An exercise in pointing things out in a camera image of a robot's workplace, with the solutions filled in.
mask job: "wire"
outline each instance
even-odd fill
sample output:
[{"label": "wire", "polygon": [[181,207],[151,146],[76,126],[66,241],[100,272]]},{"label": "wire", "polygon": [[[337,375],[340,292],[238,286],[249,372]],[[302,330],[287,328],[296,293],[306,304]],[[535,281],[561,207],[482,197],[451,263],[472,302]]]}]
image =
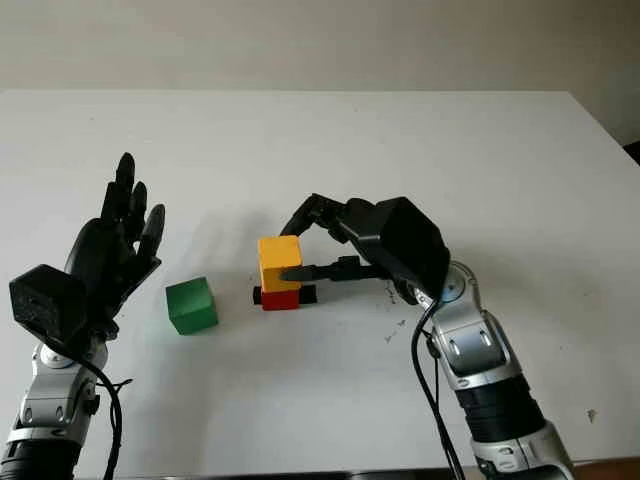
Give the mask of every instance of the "wire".
[{"label": "wire", "polygon": [[67,350],[64,346],[55,344],[49,345],[49,348],[58,352],[60,355],[67,357],[70,360],[82,365],[91,373],[93,373],[101,382],[101,385],[107,389],[109,396],[111,397],[111,410],[110,410],[110,420],[111,420],[111,429],[113,430],[113,437],[111,440],[111,449],[109,450],[109,457],[107,459],[107,467],[104,471],[103,480],[113,480],[113,475],[115,473],[116,465],[118,464],[118,456],[120,454],[120,444],[122,442],[122,406],[120,405],[120,399],[118,398],[118,391],[128,383],[131,383],[131,379],[127,379],[124,382],[118,384],[118,388],[111,383],[109,377],[100,370],[97,366],[91,363],[89,360],[86,360],[80,355],[75,355],[74,353]]},{"label": "wire", "polygon": [[[124,387],[125,385],[129,385],[131,382],[133,382],[133,378],[127,378],[122,382],[114,383],[113,387],[116,389],[116,393],[120,395],[120,390],[122,390],[122,387]],[[104,386],[105,385],[103,383],[96,382],[96,387],[104,387]],[[112,429],[115,428],[115,409],[113,407],[113,402],[111,402],[111,406],[109,408],[109,420],[111,421],[111,428]]]},{"label": "wire", "polygon": [[[449,436],[449,432],[447,431],[447,427],[444,424],[444,420],[442,420],[442,416],[440,415],[439,410],[439,398],[438,402],[433,398],[431,390],[429,389],[429,385],[424,377],[424,373],[422,372],[422,368],[420,367],[420,360],[418,359],[418,341],[420,340],[420,335],[423,333],[427,333],[424,331],[424,326],[431,318],[431,315],[435,311],[438,306],[438,301],[435,300],[429,305],[429,308],[425,310],[416,325],[415,330],[413,331],[413,336],[411,337],[411,361],[413,363],[413,368],[418,376],[418,381],[420,382],[420,386],[422,387],[422,391],[427,397],[427,402],[429,403],[429,407],[431,408],[431,412],[433,413],[433,417],[436,421],[436,426],[438,428],[438,433],[440,435],[440,442],[442,443],[442,448],[445,453],[445,457],[447,458],[447,463],[449,464],[449,468],[452,470],[455,478],[457,480],[464,480],[465,475],[462,470],[462,466],[460,465],[460,460],[458,459],[458,455],[456,454],[453,443],[451,442],[451,437]],[[439,387],[437,387],[437,396],[440,395]]]}]

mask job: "table surface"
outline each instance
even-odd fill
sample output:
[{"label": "table surface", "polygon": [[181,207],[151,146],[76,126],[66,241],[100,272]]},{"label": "table surface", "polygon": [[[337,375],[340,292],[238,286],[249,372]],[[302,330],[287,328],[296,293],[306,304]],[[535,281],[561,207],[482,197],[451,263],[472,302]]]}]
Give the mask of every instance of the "table surface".
[{"label": "table surface", "polygon": [[[412,199],[475,271],[570,455],[640,454],[640,169],[570,95],[5,91],[0,283],[63,267],[124,151],[167,226],[163,264],[110,344],[108,374],[135,379],[121,394],[120,475],[445,464],[409,357],[420,312],[387,283],[319,283],[320,303],[296,311],[251,303],[257,238],[311,192]],[[320,229],[301,246],[306,263],[352,252]],[[164,287],[200,275],[220,324],[181,337]],[[0,302],[8,432],[35,341],[11,321],[7,288]],[[472,464],[463,412],[443,390]],[[105,407],[81,476],[104,468]]]}]

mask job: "black arm segment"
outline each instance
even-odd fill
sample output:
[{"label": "black arm segment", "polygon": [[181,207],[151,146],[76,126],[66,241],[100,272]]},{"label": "black arm segment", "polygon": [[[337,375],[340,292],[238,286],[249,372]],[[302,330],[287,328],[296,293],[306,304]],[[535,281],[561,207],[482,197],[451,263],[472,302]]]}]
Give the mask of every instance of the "black arm segment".
[{"label": "black arm segment", "polygon": [[545,425],[540,407],[522,374],[456,396],[476,442],[501,442],[537,432]]},{"label": "black arm segment", "polygon": [[68,440],[19,440],[8,444],[0,480],[72,480],[80,445]]}]

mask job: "wooden block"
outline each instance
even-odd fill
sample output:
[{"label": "wooden block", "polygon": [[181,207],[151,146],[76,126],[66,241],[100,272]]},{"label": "wooden block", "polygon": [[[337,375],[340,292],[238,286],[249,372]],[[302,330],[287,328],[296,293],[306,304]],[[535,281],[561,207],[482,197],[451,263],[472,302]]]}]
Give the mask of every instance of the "wooden block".
[{"label": "wooden block", "polygon": [[189,335],[218,323],[213,296],[204,277],[166,288],[169,319],[180,335]]},{"label": "wooden block", "polygon": [[300,306],[298,290],[262,292],[263,310],[294,310]]},{"label": "wooden block", "polygon": [[302,286],[300,282],[280,280],[280,274],[285,269],[302,265],[298,237],[295,235],[263,237],[258,240],[258,256],[263,292],[298,290]]}]

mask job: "metal arm segment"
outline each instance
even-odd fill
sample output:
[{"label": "metal arm segment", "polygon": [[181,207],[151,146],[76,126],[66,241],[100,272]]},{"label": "metal arm segment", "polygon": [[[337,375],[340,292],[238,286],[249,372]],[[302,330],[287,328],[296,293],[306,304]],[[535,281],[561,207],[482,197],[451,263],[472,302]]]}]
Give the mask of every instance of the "metal arm segment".
[{"label": "metal arm segment", "polygon": [[[417,291],[416,298],[428,307],[426,295]],[[432,319],[440,364],[465,410],[485,476],[573,480],[558,433],[531,398],[500,324],[481,308],[478,283],[465,265],[451,262]]]},{"label": "metal arm segment", "polygon": [[[86,357],[103,368],[106,346],[96,345]],[[0,480],[72,479],[91,416],[100,404],[95,375],[42,343],[32,362],[33,381],[9,433]]]}]

